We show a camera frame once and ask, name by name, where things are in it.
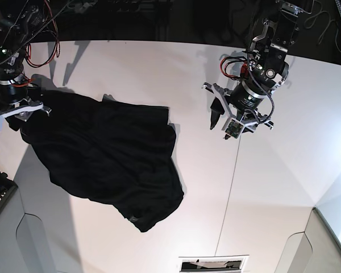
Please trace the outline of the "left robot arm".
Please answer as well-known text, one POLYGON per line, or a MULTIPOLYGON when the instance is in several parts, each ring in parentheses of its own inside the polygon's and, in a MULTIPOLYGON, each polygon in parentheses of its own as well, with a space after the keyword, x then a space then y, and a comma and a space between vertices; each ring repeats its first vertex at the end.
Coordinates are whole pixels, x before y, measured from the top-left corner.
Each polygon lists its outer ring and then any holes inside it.
POLYGON ((243 133, 254 133, 258 126, 273 129, 272 114, 258 111, 264 99, 286 81, 289 64, 285 61, 288 49, 296 42, 300 13, 310 14, 313 1, 278 1, 277 13, 263 19, 263 31, 253 36, 250 24, 245 56, 226 56, 220 62, 222 75, 236 81, 234 88, 222 88, 216 83, 204 83, 203 88, 214 95, 210 106, 210 127, 213 129, 221 116, 227 121, 222 130, 225 139, 238 139, 243 133))

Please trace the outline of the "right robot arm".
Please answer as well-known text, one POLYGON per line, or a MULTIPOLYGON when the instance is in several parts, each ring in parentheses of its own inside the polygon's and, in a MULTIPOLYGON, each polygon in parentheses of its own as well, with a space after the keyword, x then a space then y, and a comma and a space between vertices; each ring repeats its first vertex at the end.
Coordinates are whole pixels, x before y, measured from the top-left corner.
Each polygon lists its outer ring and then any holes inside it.
POLYGON ((30 97, 29 90, 39 90, 26 76, 24 63, 32 68, 31 42, 44 31, 55 38, 49 64, 59 55, 59 34, 49 1, 3 1, 0 3, 0 129, 3 121, 14 117, 26 122, 38 110, 49 114, 51 109, 30 97))

